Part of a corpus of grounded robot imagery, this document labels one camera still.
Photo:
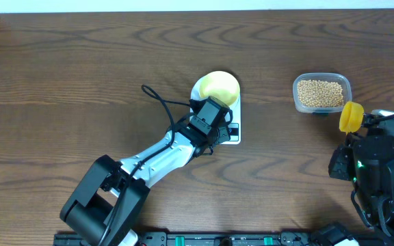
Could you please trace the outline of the yellow measuring scoop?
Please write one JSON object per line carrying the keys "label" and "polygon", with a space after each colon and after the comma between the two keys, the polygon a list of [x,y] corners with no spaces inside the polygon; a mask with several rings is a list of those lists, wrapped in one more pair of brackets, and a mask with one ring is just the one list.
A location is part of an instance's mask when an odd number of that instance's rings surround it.
{"label": "yellow measuring scoop", "polygon": [[363,124],[364,108],[361,104],[348,101],[345,103],[339,120],[339,130],[346,134],[355,133]]}

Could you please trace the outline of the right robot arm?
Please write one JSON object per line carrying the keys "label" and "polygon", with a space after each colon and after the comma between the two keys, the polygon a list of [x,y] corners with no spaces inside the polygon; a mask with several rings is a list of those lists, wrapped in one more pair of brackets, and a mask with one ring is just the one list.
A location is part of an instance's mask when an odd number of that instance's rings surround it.
{"label": "right robot arm", "polygon": [[352,183],[351,200],[362,222],[394,245],[394,136],[347,134],[328,173]]}

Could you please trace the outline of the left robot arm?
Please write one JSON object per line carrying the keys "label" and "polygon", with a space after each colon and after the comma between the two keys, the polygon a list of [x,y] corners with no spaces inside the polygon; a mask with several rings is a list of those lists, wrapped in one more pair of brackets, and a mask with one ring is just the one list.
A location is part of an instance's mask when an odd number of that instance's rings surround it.
{"label": "left robot arm", "polygon": [[170,172],[229,141],[224,118],[188,114],[163,139],[119,161],[99,157],[63,205],[60,219],[91,245],[134,245],[131,228],[151,187]]}

